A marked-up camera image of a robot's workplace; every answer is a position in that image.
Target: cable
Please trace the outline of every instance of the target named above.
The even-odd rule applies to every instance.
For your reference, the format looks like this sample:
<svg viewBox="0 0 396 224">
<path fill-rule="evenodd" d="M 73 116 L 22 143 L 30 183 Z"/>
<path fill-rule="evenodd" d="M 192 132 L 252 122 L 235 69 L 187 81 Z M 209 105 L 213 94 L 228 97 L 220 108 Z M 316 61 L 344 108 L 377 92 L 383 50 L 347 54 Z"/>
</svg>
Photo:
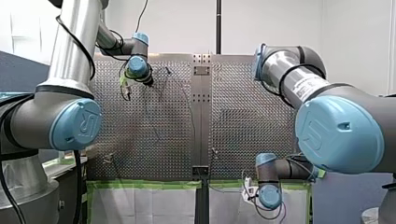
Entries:
<svg viewBox="0 0 396 224">
<path fill-rule="evenodd" d="M 110 30 L 110 32 L 116 34 L 116 35 L 120 38 L 120 43 L 119 43 L 118 40 L 116 40 L 116 42 L 114 43 L 114 46 L 111 47 L 111 48 L 109 48 L 109 49 L 105 49 L 105 48 L 101 47 L 99 44 L 97 44 L 97 45 L 95 45 L 95 46 L 96 46 L 97 48 L 101 49 L 102 51 L 104 51 L 104 52 L 107 54 L 107 56 L 110 56 L 111 58 L 113 58 L 113 59 L 115 59 L 115 60 L 117 60 L 117 61 L 127 62 L 127 61 L 128 61 L 127 59 L 117 58 L 117 57 L 115 57 L 113 54 L 111 54 L 110 52 L 108 52 L 108 50 L 117 50 L 117 49 L 119 49 L 120 52 L 121 52 L 121 54 L 123 54 L 122 48 L 123 48 L 123 46 L 124 46 L 124 44 L 125 44 L 125 41 L 124 41 L 122 35 L 120 35 L 119 33 L 115 32 L 115 31 L 113 31 L 113 30 Z"/>
<path fill-rule="evenodd" d="M 84 45 L 78 40 L 78 38 L 73 35 L 73 33 L 69 30 L 69 28 L 67 28 L 64 25 L 64 22 L 61 20 L 61 16 L 57 16 L 56 17 L 56 21 L 64 28 L 64 30 L 70 34 L 70 36 L 73 38 L 73 40 L 75 41 L 75 43 L 77 44 L 77 46 L 81 49 L 81 51 L 85 54 L 85 57 L 87 57 L 88 62 L 91 65 L 91 77 L 90 80 L 93 80 L 93 78 L 95 77 L 95 73 L 96 73 L 96 69 L 95 69 L 95 63 L 93 61 L 93 58 L 91 57 L 91 54 L 87 51 L 87 49 L 84 47 Z"/>
<path fill-rule="evenodd" d="M 140 26 L 140 20 L 142 19 L 143 14 L 146 11 L 146 7 L 148 6 L 148 2 L 149 0 L 146 0 L 145 6 L 143 7 L 142 12 L 140 13 L 139 19 L 137 20 L 137 26 L 136 26 L 136 31 L 135 33 L 137 33 L 137 31 L 139 31 L 139 26 Z"/>
<path fill-rule="evenodd" d="M 280 186 L 280 183 L 279 183 L 279 188 L 280 188 L 280 194 L 282 194 L 282 187 Z M 257 190 L 256 190 L 256 193 L 255 193 L 255 196 L 256 195 L 258 195 L 258 191 L 259 191 L 259 188 L 257 188 Z M 256 203 L 256 197 L 253 197 L 252 198 L 252 201 L 253 201 L 253 203 L 254 203 L 254 207 L 256 208 L 256 212 L 257 212 L 257 214 L 260 216 L 260 217 L 262 217 L 262 218 L 264 218 L 265 220 L 275 220 L 275 219 L 277 219 L 277 218 L 279 218 L 279 216 L 280 216 L 280 214 L 282 213 L 282 207 L 283 206 L 280 206 L 279 207 L 279 209 L 278 209 L 278 212 L 277 212 L 277 214 L 276 214 L 276 216 L 274 216 L 274 217 L 265 217 L 260 211 L 259 211 L 259 206 L 257 205 L 257 203 Z M 266 209 L 263 209 L 263 208 L 260 208 L 262 211 L 275 211 L 275 210 L 266 210 Z"/>
<path fill-rule="evenodd" d="M 82 203 L 82 169 L 81 169 L 81 157 L 78 150 L 73 151 L 76 160 L 77 169 L 77 198 L 76 198 L 76 210 L 73 218 L 73 224 L 79 223 L 79 215 L 81 213 L 81 203 Z"/>
<path fill-rule="evenodd" d="M 17 102 L 15 105 L 12 105 L 8 109 L 6 109 L 6 111 L 1 115 L 1 117 L 0 117 L 0 134 L 1 134 L 1 127 L 3 126 L 3 121 L 6 118 L 6 116 L 11 111 L 13 111 L 18 105 L 23 104 L 24 102 L 26 102 L 28 100 L 31 100 L 33 98 L 33 96 L 34 96 L 33 94 L 22 94 L 22 95 L 17 95 L 17 96 L 7 98 L 6 100 L 0 102 L 0 107 L 10 104 L 10 103 Z M 0 172 L 0 182 L 1 182 L 1 186 L 3 188 L 3 192 L 6 194 L 9 202 L 11 203 L 12 208 L 14 209 L 15 213 L 17 214 L 18 220 L 20 221 L 20 223 L 26 224 L 26 219 L 24 217 L 24 214 L 23 214 L 22 210 L 20 209 L 20 207 L 18 206 L 17 202 L 15 201 L 14 197 L 12 196 L 11 192 L 9 191 L 8 185 L 6 182 L 6 178 L 4 177 L 1 142 L 0 142 L 0 168 L 2 169 Z"/>
<path fill-rule="evenodd" d="M 284 221 L 285 218 L 286 218 L 286 214 L 288 213 L 288 210 L 286 210 L 286 205 L 285 205 L 284 203 L 282 203 L 282 205 L 283 205 L 283 210 L 284 210 L 284 212 L 283 212 L 283 217 L 282 217 L 282 219 L 280 219 L 280 221 L 279 221 L 279 224 L 282 224 L 282 223 L 283 223 L 283 221 Z"/>
<path fill-rule="evenodd" d="M 309 177 L 307 178 L 307 180 L 309 180 L 309 178 L 310 178 L 311 176 L 314 175 L 312 171 L 308 170 L 308 168 L 306 168 L 304 165 L 302 165 L 302 164 L 299 163 L 298 161 L 293 160 L 293 159 L 289 159 L 289 158 L 286 158 L 285 160 L 290 161 L 290 162 L 293 162 L 294 164 L 300 166 L 300 167 L 303 168 L 305 171 L 307 171 L 307 172 L 309 173 Z"/>
</svg>

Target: white wall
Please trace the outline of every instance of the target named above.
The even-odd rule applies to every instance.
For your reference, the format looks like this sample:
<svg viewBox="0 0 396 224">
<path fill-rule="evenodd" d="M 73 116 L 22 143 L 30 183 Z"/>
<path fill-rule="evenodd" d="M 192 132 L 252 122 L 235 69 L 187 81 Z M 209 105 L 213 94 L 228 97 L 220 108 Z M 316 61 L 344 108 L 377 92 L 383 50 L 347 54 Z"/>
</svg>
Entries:
<svg viewBox="0 0 396 224">
<path fill-rule="evenodd" d="M 252 54 L 260 43 L 320 49 L 321 0 L 224 0 L 222 52 Z M 60 10 L 48 0 L 0 0 L 0 50 L 49 63 Z M 106 24 L 130 37 L 145 0 L 110 0 Z M 14 31 L 31 27 L 18 37 Z M 216 48 L 216 1 L 148 0 L 139 31 L 150 52 L 208 53 Z"/>
<path fill-rule="evenodd" d="M 223 0 L 222 53 L 253 54 L 261 43 L 320 51 L 322 1 Z"/>
<path fill-rule="evenodd" d="M 111 0 L 109 29 L 131 37 L 145 0 Z M 140 32 L 149 36 L 149 51 L 208 53 L 215 51 L 216 1 L 148 0 Z"/>
<path fill-rule="evenodd" d="M 392 8 L 392 0 L 324 0 L 321 46 L 331 82 L 391 91 Z"/>
<path fill-rule="evenodd" d="M 0 50 L 50 63 L 60 11 L 48 0 L 0 0 Z"/>
</svg>

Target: robotic arm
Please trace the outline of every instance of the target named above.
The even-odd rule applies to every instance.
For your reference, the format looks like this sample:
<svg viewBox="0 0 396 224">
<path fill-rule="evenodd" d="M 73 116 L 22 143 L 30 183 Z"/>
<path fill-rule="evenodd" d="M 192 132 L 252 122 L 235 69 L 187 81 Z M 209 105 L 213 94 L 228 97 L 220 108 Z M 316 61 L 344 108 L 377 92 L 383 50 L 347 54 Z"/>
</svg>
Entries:
<svg viewBox="0 0 396 224">
<path fill-rule="evenodd" d="M 0 94 L 0 219 L 5 223 L 58 222 L 58 184 L 47 180 L 37 153 L 39 148 L 77 152 L 99 133 L 101 109 L 88 88 L 96 42 L 107 55 L 130 55 L 126 78 L 153 83 L 148 37 L 136 33 L 119 40 L 108 31 L 100 21 L 108 0 L 51 2 L 62 6 L 62 14 L 48 79 L 35 93 Z"/>
<path fill-rule="evenodd" d="M 261 45 L 255 56 L 255 80 L 298 110 L 295 134 L 307 159 L 303 165 L 312 174 L 316 167 L 351 175 L 396 173 L 394 98 L 376 97 L 348 84 L 331 84 L 325 79 L 323 62 L 309 48 Z M 258 197 L 266 208 L 281 204 L 277 180 L 296 174 L 291 169 L 293 175 L 282 175 L 287 173 L 282 167 L 290 167 L 287 160 L 276 160 L 273 154 L 256 159 Z M 302 172 L 297 179 L 316 178 L 307 176 L 301 166 L 294 169 Z"/>
</svg>

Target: green tape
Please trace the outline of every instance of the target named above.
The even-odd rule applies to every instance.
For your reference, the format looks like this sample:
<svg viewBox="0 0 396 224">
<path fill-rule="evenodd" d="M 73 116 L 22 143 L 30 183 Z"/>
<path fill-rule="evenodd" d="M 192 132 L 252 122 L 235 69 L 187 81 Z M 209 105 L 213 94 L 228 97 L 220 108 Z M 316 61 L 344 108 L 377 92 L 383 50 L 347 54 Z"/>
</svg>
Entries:
<svg viewBox="0 0 396 224">
<path fill-rule="evenodd" d="M 82 195 L 81 202 L 85 203 L 85 202 L 87 202 L 87 200 L 88 200 L 88 194 L 85 193 L 85 194 Z"/>
<path fill-rule="evenodd" d="M 74 160 L 74 158 L 70 158 L 70 159 L 61 159 L 61 161 L 59 162 L 59 164 L 61 164 L 61 165 L 71 165 L 71 164 L 75 164 L 75 160 Z"/>
<path fill-rule="evenodd" d="M 112 181 L 87 181 L 87 187 L 92 189 L 199 189 L 201 182 L 118 179 Z"/>
<path fill-rule="evenodd" d="M 216 189 L 235 189 L 242 188 L 243 180 L 211 180 L 210 186 Z M 307 207 L 306 207 L 306 223 L 309 223 L 310 204 L 311 204 L 311 184 L 307 182 L 282 182 L 282 189 L 288 190 L 307 190 Z M 201 187 L 200 181 L 147 181 L 147 180 L 130 180 L 130 179 L 117 179 L 117 180 L 101 180 L 101 181 L 87 181 L 87 200 L 88 200 L 88 223 L 92 220 L 92 196 L 93 191 L 96 189 L 199 189 Z"/>
<path fill-rule="evenodd" d="M 318 178 L 323 178 L 326 175 L 326 171 L 319 169 Z"/>
</svg>

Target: pegboard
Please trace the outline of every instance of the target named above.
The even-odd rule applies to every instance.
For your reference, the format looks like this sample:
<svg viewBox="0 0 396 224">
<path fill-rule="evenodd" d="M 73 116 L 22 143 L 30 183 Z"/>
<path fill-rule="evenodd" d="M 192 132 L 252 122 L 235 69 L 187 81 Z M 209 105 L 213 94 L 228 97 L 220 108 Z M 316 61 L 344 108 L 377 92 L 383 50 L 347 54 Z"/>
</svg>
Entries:
<svg viewBox="0 0 396 224">
<path fill-rule="evenodd" d="M 89 153 L 89 179 L 191 180 L 196 146 L 208 154 L 202 163 L 212 165 L 212 178 L 237 179 L 243 169 L 254 175 L 259 152 L 284 157 L 295 151 L 293 112 L 252 80 L 252 56 L 210 55 L 209 79 L 194 74 L 203 63 L 196 57 L 150 56 L 153 88 L 136 83 L 131 101 L 124 101 L 118 77 L 123 62 L 95 56 L 92 92 L 104 120 Z M 207 99 L 197 98 L 200 89 Z M 209 109 L 197 110 L 200 103 Z M 194 124 L 198 118 L 209 122 Z M 205 141 L 197 145 L 200 137 Z M 212 156 L 212 149 L 218 153 Z"/>
<path fill-rule="evenodd" d="M 191 56 L 151 58 L 154 85 L 135 83 L 131 101 L 120 95 L 123 62 L 96 55 L 95 64 L 92 92 L 104 119 L 88 178 L 190 180 Z"/>
<path fill-rule="evenodd" d="M 215 179 L 255 176 L 255 157 L 294 153 L 293 110 L 251 75 L 253 56 L 212 57 L 209 165 Z"/>
</svg>

